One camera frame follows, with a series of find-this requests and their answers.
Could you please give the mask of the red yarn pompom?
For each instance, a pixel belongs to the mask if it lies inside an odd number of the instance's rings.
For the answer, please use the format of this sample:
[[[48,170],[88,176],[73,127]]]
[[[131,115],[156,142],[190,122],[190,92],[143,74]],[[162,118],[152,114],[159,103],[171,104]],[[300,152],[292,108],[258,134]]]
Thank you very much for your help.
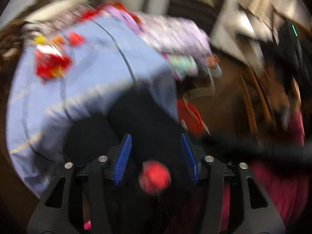
[[[170,186],[171,175],[165,165],[155,160],[149,160],[143,163],[138,181],[145,193],[159,195]]]

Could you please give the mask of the purple floral blanket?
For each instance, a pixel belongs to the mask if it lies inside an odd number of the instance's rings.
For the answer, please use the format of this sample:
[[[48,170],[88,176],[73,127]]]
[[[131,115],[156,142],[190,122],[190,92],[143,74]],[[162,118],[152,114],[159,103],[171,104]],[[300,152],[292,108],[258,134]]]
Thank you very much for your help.
[[[194,21],[142,12],[136,15],[142,23],[140,37],[157,51],[203,61],[211,55],[209,37]]]

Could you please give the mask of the red blanket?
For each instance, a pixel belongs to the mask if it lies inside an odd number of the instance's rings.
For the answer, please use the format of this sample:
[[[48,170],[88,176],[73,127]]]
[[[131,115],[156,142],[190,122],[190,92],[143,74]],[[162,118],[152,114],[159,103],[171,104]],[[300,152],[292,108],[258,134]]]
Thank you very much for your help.
[[[94,9],[87,9],[82,15],[79,17],[79,21],[84,21],[88,19],[92,19],[97,15],[103,16],[112,16],[116,19],[122,20],[124,22],[136,23],[138,25],[142,24],[141,19],[130,12],[122,3],[120,2],[110,2],[98,5],[98,7]]]

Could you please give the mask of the person's black trouser leg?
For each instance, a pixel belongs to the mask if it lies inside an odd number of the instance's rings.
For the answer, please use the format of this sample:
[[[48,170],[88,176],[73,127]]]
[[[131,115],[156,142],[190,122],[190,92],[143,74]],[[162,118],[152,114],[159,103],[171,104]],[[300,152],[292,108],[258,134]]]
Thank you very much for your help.
[[[106,115],[93,113],[74,123],[64,152],[77,165],[88,164],[132,136],[124,179],[105,193],[113,233],[192,233],[196,207],[180,149],[183,128],[145,92],[132,89]],[[144,162],[155,160],[168,168],[170,186],[158,196],[144,193],[138,176]]]

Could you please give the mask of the cream pillow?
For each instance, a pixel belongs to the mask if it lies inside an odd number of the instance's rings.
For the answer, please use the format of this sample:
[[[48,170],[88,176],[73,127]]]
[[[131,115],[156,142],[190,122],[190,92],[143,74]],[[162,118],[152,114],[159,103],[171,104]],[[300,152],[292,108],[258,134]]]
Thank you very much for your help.
[[[24,21],[28,23],[49,21],[64,12],[71,12],[82,5],[89,4],[88,0],[57,0],[32,12]]]

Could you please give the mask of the yellow yarn pompom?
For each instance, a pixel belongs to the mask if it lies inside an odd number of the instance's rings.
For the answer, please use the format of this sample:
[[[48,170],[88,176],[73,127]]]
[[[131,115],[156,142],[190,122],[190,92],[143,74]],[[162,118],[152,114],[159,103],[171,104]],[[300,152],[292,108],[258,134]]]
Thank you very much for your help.
[[[48,40],[45,36],[43,35],[38,35],[36,37],[33,38],[33,42],[36,44],[36,45],[43,45],[43,44],[47,44],[48,43]]]

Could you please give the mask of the red trash basket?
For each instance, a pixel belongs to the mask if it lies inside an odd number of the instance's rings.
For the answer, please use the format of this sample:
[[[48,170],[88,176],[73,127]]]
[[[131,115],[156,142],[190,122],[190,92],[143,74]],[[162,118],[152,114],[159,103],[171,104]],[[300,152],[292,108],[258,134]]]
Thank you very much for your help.
[[[202,136],[206,132],[204,122],[197,108],[183,99],[177,100],[178,119],[188,133]]]

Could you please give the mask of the orange medicine box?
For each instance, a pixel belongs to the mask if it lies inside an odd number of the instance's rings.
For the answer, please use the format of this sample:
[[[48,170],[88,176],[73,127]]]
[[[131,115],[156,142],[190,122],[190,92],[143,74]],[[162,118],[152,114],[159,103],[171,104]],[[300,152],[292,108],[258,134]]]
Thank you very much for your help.
[[[52,44],[60,45],[60,44],[64,43],[64,39],[60,35],[55,35],[55,36],[53,36],[52,38],[49,39],[49,42],[52,43]]]

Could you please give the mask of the pastel tie-dye quilt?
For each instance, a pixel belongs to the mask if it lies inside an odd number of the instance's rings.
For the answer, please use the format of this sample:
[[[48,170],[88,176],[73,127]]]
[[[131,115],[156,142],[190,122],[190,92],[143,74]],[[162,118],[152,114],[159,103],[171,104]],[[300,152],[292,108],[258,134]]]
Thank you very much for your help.
[[[169,55],[168,62],[175,79],[183,81],[186,77],[198,76],[197,63],[192,56]]]

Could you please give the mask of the blue striped bed sheet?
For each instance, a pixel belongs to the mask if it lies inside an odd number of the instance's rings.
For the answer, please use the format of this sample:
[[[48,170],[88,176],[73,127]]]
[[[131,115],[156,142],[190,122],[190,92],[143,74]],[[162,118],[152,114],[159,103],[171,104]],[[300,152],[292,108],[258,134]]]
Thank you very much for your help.
[[[6,145],[25,186],[42,195],[63,161],[65,135],[75,120],[107,113],[133,85],[151,93],[177,118],[176,87],[165,58],[123,22],[98,16],[61,32],[85,38],[65,46],[72,65],[64,77],[42,82],[34,73],[35,47],[24,49],[17,65],[6,113]]]

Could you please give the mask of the small red snack packet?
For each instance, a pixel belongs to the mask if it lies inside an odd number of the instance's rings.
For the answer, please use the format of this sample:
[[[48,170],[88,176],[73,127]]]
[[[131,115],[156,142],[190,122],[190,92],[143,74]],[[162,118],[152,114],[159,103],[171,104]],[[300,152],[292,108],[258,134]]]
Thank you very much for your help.
[[[82,45],[85,42],[85,38],[76,32],[68,33],[68,43],[72,47],[77,47]]]

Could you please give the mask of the red snack bag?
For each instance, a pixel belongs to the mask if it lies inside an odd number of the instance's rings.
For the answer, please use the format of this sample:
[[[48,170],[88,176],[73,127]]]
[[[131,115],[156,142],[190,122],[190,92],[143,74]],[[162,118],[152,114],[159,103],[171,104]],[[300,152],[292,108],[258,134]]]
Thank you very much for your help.
[[[34,73],[42,80],[64,77],[73,64],[71,57],[55,44],[37,45],[34,62]]]

